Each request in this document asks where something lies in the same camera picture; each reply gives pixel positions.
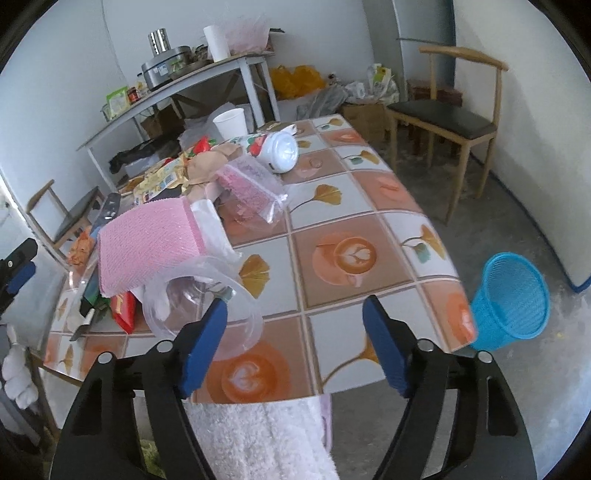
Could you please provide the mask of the red foil packet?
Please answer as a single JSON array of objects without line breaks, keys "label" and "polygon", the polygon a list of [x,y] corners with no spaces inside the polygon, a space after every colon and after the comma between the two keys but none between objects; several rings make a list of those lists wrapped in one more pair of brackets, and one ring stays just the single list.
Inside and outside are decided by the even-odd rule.
[{"label": "red foil packet", "polygon": [[135,308],[136,298],[131,292],[117,294],[110,299],[112,318],[126,334],[134,330]]}]

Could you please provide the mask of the white yogurt bottle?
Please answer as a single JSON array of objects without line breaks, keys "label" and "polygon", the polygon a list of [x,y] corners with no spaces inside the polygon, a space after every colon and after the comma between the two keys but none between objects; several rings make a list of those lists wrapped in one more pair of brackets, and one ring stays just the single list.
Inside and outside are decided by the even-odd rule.
[{"label": "white yogurt bottle", "polygon": [[273,132],[252,136],[247,140],[247,152],[263,167],[276,174],[287,173],[297,164],[298,147],[294,136]]}]

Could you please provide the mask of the white fluffy towel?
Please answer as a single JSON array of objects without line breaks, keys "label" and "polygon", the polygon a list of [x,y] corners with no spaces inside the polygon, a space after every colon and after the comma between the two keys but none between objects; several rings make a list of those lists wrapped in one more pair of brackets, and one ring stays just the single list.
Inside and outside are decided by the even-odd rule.
[{"label": "white fluffy towel", "polygon": [[243,405],[184,405],[218,479],[337,479],[328,395]]}]

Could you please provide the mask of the pink textured cloth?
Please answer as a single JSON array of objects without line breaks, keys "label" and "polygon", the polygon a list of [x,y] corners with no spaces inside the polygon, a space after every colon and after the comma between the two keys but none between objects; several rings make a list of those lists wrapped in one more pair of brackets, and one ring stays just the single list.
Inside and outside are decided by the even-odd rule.
[{"label": "pink textured cloth", "polygon": [[97,236],[99,289],[110,298],[205,252],[189,203],[168,198],[135,207]]}]

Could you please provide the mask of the blue mesh waste basket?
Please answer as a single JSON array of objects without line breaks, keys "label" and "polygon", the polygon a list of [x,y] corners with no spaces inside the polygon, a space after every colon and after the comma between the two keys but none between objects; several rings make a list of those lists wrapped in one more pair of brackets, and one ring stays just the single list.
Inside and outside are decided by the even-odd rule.
[{"label": "blue mesh waste basket", "polygon": [[471,309],[478,330],[472,347],[494,351],[543,332],[551,310],[549,289],[525,257],[498,253],[485,264]]}]

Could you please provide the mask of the yellow snack packet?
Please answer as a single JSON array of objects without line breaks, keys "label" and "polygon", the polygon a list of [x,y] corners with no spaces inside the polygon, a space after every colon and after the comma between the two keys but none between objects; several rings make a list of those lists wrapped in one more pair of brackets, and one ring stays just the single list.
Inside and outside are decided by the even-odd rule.
[{"label": "yellow snack packet", "polygon": [[158,170],[148,174],[133,191],[133,204],[145,204],[167,189],[187,184],[186,165],[183,156],[168,159]]}]

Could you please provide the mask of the clear bag pink contents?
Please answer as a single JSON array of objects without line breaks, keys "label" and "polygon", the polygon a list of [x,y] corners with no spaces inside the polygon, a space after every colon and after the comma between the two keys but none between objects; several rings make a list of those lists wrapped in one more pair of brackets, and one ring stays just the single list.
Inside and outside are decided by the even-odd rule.
[{"label": "clear bag pink contents", "polygon": [[280,178],[256,159],[243,155],[230,160],[216,173],[222,205],[235,221],[257,230],[270,230],[283,219],[287,190]]}]

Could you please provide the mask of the steel cooking pot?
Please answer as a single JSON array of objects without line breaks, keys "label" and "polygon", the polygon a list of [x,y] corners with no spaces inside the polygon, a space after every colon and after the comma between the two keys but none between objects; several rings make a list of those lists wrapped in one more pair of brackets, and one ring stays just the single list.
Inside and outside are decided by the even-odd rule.
[{"label": "steel cooking pot", "polygon": [[155,91],[172,80],[172,75],[190,63],[191,49],[180,46],[164,51],[141,65],[147,88]]}]

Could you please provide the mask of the white paper cup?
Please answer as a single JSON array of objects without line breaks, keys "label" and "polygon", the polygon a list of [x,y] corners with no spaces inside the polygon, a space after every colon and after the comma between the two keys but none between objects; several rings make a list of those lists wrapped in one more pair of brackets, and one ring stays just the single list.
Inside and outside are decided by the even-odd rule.
[{"label": "white paper cup", "polygon": [[214,117],[213,124],[224,141],[249,134],[243,108],[233,108],[218,114]]}]

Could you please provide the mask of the steel utensil holder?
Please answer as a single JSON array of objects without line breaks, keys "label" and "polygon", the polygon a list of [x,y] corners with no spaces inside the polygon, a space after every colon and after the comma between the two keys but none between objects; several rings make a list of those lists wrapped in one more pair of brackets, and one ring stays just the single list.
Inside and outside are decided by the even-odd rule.
[{"label": "steel utensil holder", "polygon": [[148,42],[153,56],[158,56],[171,49],[165,28],[159,28],[148,34]]}]

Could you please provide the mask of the wooden chair black seat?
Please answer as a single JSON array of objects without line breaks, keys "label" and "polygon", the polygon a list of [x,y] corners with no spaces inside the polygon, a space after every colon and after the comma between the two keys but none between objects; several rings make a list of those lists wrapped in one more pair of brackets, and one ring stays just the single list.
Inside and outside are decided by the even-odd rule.
[{"label": "wooden chair black seat", "polygon": [[[419,51],[427,54],[430,60],[430,97],[423,100],[398,102],[387,107],[391,127],[392,160],[398,156],[398,127],[401,122],[419,127],[429,133],[427,164],[431,165],[434,155],[435,138],[440,136],[460,146],[459,164],[456,171],[453,192],[450,198],[446,221],[450,222],[458,206],[471,149],[486,143],[487,153],[484,170],[476,196],[481,197],[493,165],[493,152],[498,135],[502,101],[502,75],[509,66],[481,51],[458,46],[426,45]],[[488,120],[463,107],[442,102],[437,99],[435,57],[445,55],[454,59],[488,65],[496,69],[493,117]]]}]

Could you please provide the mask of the yellow plastic bag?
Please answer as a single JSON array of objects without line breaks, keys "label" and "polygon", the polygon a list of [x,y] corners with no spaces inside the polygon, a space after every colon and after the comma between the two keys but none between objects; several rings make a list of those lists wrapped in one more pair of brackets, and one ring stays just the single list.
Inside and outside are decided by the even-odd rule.
[{"label": "yellow plastic bag", "polygon": [[283,65],[270,68],[270,79],[276,97],[280,100],[293,100],[304,97],[327,86],[320,72],[308,65],[287,68]]}]

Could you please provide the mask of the white paper towel roll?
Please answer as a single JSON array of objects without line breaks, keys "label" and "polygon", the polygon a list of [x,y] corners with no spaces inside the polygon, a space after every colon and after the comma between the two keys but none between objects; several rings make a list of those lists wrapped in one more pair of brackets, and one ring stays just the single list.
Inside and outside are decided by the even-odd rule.
[{"label": "white paper towel roll", "polygon": [[204,27],[204,36],[213,62],[219,62],[230,57],[228,40],[226,40],[221,27],[217,25]]}]

